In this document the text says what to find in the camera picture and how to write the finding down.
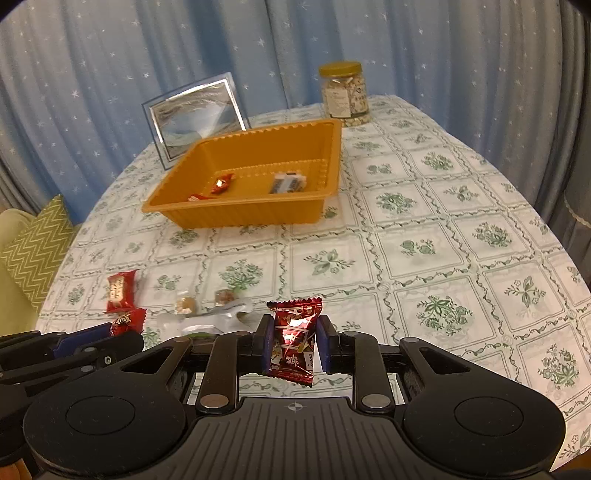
red candy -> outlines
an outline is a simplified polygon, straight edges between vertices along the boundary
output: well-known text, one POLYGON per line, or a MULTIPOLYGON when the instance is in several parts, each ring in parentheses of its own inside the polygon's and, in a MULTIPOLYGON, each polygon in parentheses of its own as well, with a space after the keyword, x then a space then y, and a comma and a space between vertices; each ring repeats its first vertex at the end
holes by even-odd
POLYGON ((130 330, 142 333, 144 331, 145 320, 145 309, 131 310, 131 312, 122 315, 111 324, 111 336, 122 335, 130 330))
POLYGON ((228 173, 227 175, 222 175, 219 177, 213 184, 212 193, 214 195, 219 195, 220 193, 225 192, 230 186, 233 176, 233 173, 228 173))
POLYGON ((109 280, 109 300, 105 313, 127 312, 135 308, 134 278, 137 270, 119 272, 109 280))
POLYGON ((267 306, 275 312, 275 341, 268 375, 311 387, 316 319, 322 311, 322 299, 269 301, 267 306))

picture frame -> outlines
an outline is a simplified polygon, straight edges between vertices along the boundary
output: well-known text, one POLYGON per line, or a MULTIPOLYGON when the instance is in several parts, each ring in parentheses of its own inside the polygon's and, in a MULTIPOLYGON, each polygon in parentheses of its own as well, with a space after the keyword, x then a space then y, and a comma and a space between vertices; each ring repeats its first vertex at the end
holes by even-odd
POLYGON ((165 170, 202 138, 250 128, 230 72, 183 85, 142 107, 165 170))

table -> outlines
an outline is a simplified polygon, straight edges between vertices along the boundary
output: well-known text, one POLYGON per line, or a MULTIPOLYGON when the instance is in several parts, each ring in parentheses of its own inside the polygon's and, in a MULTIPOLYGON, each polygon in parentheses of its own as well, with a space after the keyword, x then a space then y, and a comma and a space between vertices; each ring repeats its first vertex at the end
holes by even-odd
MULTIPOLYGON (((484 158, 395 96, 374 121, 343 130, 339 193, 314 225, 184 231, 141 203, 163 176, 153 145, 108 188, 82 226, 37 327, 71 332, 112 320, 107 276, 139 269, 148 346, 176 292, 202 309, 235 288, 254 301, 320 296, 337 330, 381 343, 417 336, 542 392, 563 412, 556 466, 591 446, 591 294, 545 223, 484 158), (246 277, 239 273, 249 268, 246 277)), ((319 118, 320 105, 266 113, 252 126, 319 118)), ((320 362, 316 360, 316 369, 320 362)), ((391 378, 398 402, 400 391, 391 378)), ((318 372, 312 388, 247 375, 242 395, 349 395, 351 378, 318 372)), ((193 389, 193 400, 199 379, 193 389)))

blue curtain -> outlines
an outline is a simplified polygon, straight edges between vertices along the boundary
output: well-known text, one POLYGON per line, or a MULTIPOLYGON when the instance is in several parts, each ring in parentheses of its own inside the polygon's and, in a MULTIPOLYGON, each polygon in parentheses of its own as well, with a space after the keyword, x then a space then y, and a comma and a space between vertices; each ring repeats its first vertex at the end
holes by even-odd
POLYGON ((318 66, 355 59, 370 93, 417 105, 534 203, 563 33, 536 0, 27 1, 0 25, 0 157, 82 221, 152 141, 146 100, 231 71, 252 116, 320 101, 318 66))

jar label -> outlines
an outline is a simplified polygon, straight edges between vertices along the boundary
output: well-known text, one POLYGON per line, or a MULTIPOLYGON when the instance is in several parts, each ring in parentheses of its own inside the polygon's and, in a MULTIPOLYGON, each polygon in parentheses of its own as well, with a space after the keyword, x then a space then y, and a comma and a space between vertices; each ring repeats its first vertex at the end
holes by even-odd
POLYGON ((327 88, 325 93, 330 116, 335 118, 349 118, 351 116, 349 92, 346 89, 327 88))

